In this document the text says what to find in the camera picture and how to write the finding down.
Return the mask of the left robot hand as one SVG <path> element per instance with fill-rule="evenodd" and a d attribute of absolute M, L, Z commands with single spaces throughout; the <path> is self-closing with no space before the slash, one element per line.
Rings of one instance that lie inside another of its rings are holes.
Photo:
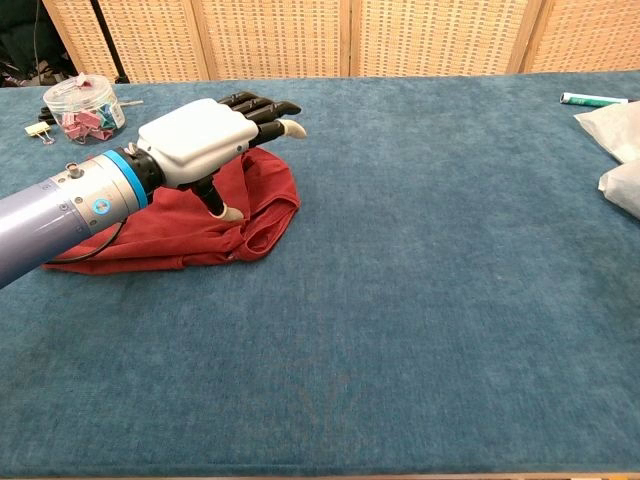
<path fill-rule="evenodd" d="M 141 126 L 131 149 L 154 160 L 164 187 L 192 191 L 212 217 L 235 223 L 243 214 L 221 198 L 214 175 L 253 147 L 279 137 L 306 138 L 304 127 L 289 118 L 300 112 L 294 103 L 248 91 L 199 99 Z"/>

